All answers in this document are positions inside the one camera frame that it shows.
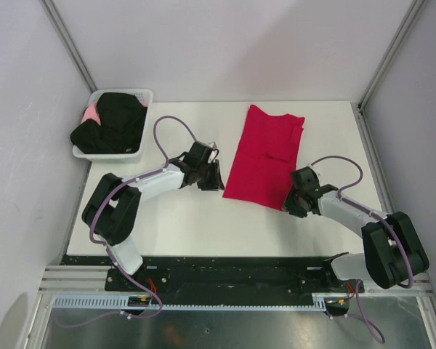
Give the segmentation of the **red t shirt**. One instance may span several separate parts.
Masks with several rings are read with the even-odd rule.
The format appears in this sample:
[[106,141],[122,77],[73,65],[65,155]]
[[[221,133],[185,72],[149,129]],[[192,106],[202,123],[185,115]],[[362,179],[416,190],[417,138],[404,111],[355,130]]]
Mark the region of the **red t shirt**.
[[292,187],[305,118],[251,105],[223,197],[282,210]]

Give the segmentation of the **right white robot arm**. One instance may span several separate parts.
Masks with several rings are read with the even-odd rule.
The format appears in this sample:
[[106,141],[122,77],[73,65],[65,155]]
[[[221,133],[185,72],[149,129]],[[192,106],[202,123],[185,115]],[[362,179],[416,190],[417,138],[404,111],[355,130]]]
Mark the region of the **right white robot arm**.
[[362,238],[363,252],[342,252],[324,260],[322,286],[339,291],[349,280],[372,280],[382,289],[410,288],[413,277],[429,268],[429,259],[411,218],[404,212],[385,213],[321,185],[309,167],[291,173],[292,187],[283,211],[298,218],[309,214],[331,219]]

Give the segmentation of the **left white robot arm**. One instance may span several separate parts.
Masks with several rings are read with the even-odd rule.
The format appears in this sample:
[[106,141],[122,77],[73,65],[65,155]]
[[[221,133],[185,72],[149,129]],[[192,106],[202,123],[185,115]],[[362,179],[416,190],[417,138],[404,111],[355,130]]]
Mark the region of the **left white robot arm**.
[[103,246],[121,269],[121,283],[128,289],[136,291],[146,282],[143,258],[131,237],[140,204],[191,185],[202,191],[224,190],[218,155],[215,143],[195,141],[190,150],[167,159],[151,172],[102,176],[81,218],[89,227],[90,241]]

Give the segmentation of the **white plastic basket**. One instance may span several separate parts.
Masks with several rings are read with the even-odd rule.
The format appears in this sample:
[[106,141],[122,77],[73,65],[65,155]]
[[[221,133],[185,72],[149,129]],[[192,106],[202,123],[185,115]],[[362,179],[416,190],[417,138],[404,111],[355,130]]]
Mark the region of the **white plastic basket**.
[[89,107],[92,103],[97,101],[103,93],[108,92],[120,92],[128,95],[134,95],[139,102],[147,108],[147,113],[145,117],[144,128],[140,136],[140,145],[137,147],[137,151],[134,153],[119,153],[119,154],[87,154],[83,153],[77,146],[73,146],[72,153],[76,158],[86,159],[91,162],[102,162],[102,163],[137,163],[142,157],[142,153],[145,148],[146,139],[148,139],[147,132],[151,130],[152,124],[152,107],[153,104],[153,92],[149,89],[141,88],[110,88],[110,89],[99,89],[93,92],[86,106]]

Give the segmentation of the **black t shirt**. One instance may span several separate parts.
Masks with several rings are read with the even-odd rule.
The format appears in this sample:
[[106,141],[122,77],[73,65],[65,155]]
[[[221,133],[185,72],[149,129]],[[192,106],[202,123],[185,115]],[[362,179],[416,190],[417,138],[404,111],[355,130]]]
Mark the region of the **black t shirt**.
[[70,141],[83,153],[134,153],[140,145],[147,108],[134,95],[103,93],[97,101],[101,125],[93,120],[80,123]]

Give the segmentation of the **pink t shirt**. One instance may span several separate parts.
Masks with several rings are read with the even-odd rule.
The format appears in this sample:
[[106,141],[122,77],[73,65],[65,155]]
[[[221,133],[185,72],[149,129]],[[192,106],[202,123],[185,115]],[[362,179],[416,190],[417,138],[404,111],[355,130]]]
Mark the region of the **pink t shirt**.
[[101,120],[99,114],[97,112],[97,103],[91,103],[84,111],[81,123],[83,124],[86,121],[93,120],[99,126],[101,125]]

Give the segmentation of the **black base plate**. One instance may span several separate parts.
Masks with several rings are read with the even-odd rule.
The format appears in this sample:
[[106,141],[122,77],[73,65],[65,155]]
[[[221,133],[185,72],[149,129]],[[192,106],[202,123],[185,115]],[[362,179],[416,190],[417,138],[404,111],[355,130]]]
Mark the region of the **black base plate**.
[[172,305],[309,305],[312,296],[340,294],[366,280],[327,275],[329,257],[146,257],[126,277],[109,257],[65,255],[62,265],[106,267],[104,289],[138,292],[145,287]]

